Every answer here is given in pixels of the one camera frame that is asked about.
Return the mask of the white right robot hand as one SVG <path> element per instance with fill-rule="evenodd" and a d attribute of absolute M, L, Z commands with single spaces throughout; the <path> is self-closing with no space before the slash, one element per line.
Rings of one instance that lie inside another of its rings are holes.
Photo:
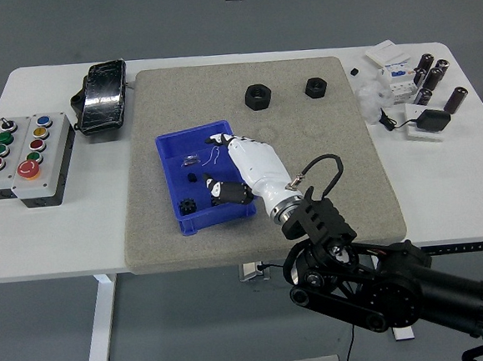
<path fill-rule="evenodd" d="M 242 177 L 240 183 L 224 182 L 206 173 L 206 188 L 215 203 L 243 205 L 259 197 L 264 201 L 265 212 L 276 223 L 281 223 L 301 203 L 301 192 L 287 187 L 292 178 L 275 150 L 267 143 L 224 133 L 210 136 L 206 143 L 227 148 Z"/>

